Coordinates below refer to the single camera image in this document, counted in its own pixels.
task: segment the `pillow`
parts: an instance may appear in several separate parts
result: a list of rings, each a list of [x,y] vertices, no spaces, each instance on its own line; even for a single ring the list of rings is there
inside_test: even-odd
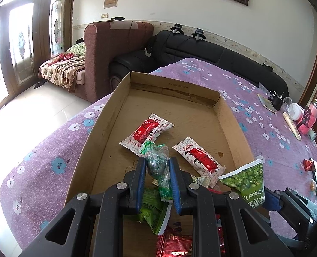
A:
[[[76,56],[85,56],[86,55],[86,45],[84,42],[74,44],[69,48],[66,53],[73,53]]]

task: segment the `purple tablecloth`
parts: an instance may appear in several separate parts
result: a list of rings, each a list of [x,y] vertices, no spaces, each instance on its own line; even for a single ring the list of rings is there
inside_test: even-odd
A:
[[[308,137],[298,141],[282,114],[260,104],[258,88],[209,63],[187,58],[152,74],[204,86],[221,93],[242,128],[256,158],[264,163],[264,184],[271,190],[290,187],[317,204],[310,191],[312,175],[301,166],[304,159],[317,161],[317,145]],[[102,98],[66,122],[35,147],[0,188],[0,201],[7,223],[24,249],[63,208],[67,190],[85,144],[103,105]],[[271,212],[272,228],[291,237],[292,228]]]

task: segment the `snack package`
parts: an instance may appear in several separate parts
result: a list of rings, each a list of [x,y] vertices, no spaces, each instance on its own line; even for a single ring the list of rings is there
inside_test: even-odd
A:
[[[144,141],[154,142],[163,131],[170,129],[173,126],[172,123],[155,114],[151,114],[133,134],[119,144],[128,148],[140,157],[141,154],[139,153],[139,149]]]
[[[192,180],[194,183],[200,184],[206,188],[209,186],[209,182],[211,180],[211,178],[209,176],[195,177],[195,176],[191,175],[191,177],[192,177]],[[159,182],[156,179],[153,180],[152,184],[159,186]]]
[[[167,227],[172,204],[162,202],[157,187],[145,188],[143,201],[138,218],[140,222],[147,221],[156,235],[162,235]]]
[[[175,145],[173,149],[177,150],[201,176],[209,176],[211,178],[209,186],[214,188],[218,177],[224,173],[225,167],[190,137]]]
[[[243,199],[253,208],[264,203],[263,164],[257,159],[226,175],[219,176],[226,186],[240,192]]]
[[[156,146],[154,142],[144,141],[139,153],[143,154],[147,161],[148,174],[158,181],[161,200],[173,202],[168,165],[168,147],[166,145]]]
[[[163,235],[157,237],[156,257],[176,257],[192,254],[192,235],[176,235],[167,227]]]

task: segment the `cardboard tray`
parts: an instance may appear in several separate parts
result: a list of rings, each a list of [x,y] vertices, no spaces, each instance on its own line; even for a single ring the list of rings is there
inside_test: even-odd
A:
[[[97,119],[82,150],[66,203],[79,192],[98,194],[123,180],[138,157],[119,142],[132,134],[151,113],[175,124],[156,144],[166,144],[181,170],[199,176],[172,146],[193,138],[212,155],[225,173],[254,160],[247,140],[220,94],[195,84],[144,73],[129,73],[118,85]],[[146,185],[152,179],[147,174]],[[229,188],[221,185],[221,190]],[[169,225],[181,222],[183,234],[192,234],[191,216],[172,210]],[[123,255],[155,256],[157,236],[145,223],[124,218]]]

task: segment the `wall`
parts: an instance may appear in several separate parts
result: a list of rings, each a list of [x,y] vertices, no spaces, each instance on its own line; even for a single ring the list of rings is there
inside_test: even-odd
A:
[[[317,14],[307,0],[74,0],[73,28],[109,17],[154,20],[201,28],[267,57],[306,86],[317,53]],[[73,41],[83,29],[73,30]]]

